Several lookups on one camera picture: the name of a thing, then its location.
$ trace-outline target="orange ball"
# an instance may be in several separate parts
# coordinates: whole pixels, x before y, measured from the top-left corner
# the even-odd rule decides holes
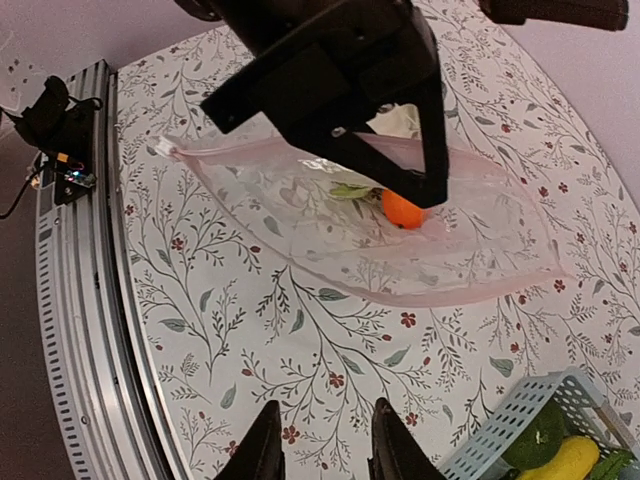
[[[400,228],[420,228],[427,219],[427,210],[416,207],[391,190],[382,192],[382,209],[391,223]]]

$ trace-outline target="basket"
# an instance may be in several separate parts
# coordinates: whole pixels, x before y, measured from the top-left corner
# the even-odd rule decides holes
[[[620,479],[640,479],[638,442],[593,382],[575,367],[520,380],[493,416],[440,469],[444,476],[448,480],[500,478],[508,469],[501,455],[551,399],[562,408],[568,433],[593,439],[602,457],[619,448],[633,453],[636,462]]]

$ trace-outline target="table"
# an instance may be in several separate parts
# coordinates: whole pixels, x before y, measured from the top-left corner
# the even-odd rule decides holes
[[[526,185],[571,278],[462,308],[320,298],[317,280],[228,226],[184,166],[148,147],[153,135],[213,128],[198,104],[250,60],[245,48],[221,27],[129,65],[118,94],[123,214],[149,360],[193,478],[215,477],[272,398],[290,478],[366,478],[381,395],[441,464],[518,379],[572,364],[640,437],[636,207],[500,27],[473,2],[417,3],[440,42],[449,125]]]

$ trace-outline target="metal frame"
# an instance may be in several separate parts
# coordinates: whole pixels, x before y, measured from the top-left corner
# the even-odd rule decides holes
[[[117,77],[100,62],[72,77],[76,98],[99,97],[89,195],[55,206],[38,195],[36,272],[47,373],[78,480],[190,478],[145,353],[129,276],[119,196]]]

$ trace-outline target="yellow vegetable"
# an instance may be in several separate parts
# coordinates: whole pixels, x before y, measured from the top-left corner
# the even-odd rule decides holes
[[[522,472],[517,480],[584,480],[599,458],[598,445],[590,438],[565,438],[553,460],[543,467]]]

